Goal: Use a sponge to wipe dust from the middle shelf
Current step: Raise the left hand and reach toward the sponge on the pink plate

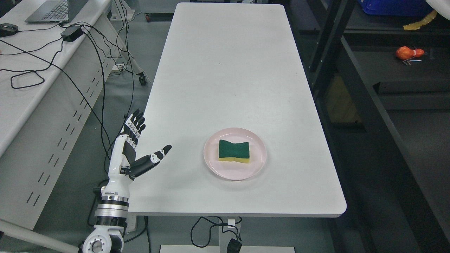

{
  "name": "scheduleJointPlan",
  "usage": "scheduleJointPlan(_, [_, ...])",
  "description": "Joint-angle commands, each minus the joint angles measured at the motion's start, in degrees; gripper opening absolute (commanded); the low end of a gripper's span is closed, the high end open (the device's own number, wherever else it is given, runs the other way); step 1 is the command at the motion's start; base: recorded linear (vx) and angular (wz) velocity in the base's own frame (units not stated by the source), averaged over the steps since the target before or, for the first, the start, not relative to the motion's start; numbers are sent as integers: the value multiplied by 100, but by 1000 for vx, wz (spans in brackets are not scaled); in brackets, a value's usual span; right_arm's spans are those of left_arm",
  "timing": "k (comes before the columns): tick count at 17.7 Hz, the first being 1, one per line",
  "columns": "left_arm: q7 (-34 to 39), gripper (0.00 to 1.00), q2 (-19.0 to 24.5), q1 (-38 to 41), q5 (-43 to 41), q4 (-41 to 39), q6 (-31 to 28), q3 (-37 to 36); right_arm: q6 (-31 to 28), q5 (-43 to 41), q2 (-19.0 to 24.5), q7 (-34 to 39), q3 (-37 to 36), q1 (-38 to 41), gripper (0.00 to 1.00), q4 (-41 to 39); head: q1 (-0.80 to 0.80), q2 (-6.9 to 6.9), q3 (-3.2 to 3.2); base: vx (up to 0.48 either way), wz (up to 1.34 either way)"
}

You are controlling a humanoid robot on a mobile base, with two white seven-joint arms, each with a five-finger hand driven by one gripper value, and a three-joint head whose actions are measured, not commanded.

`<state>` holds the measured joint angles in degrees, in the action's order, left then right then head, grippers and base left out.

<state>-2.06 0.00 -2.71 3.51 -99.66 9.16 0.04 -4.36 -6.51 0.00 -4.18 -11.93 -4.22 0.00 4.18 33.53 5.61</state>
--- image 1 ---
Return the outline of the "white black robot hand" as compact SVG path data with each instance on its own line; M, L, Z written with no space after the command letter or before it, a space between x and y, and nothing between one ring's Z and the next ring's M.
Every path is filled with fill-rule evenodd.
M145 129L143 112L135 110L124 122L115 139L108 169L108 184L103 189L102 200L124 201L130 198L129 186L135 178L153 169L172 149L171 145L154 153L136 157L136 148Z

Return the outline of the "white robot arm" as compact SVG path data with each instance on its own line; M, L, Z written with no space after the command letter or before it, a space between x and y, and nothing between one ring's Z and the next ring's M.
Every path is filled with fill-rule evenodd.
M129 209L128 197L102 188L102 197L95 210L94 231L84 241L81 253L120 253L124 247L123 233Z

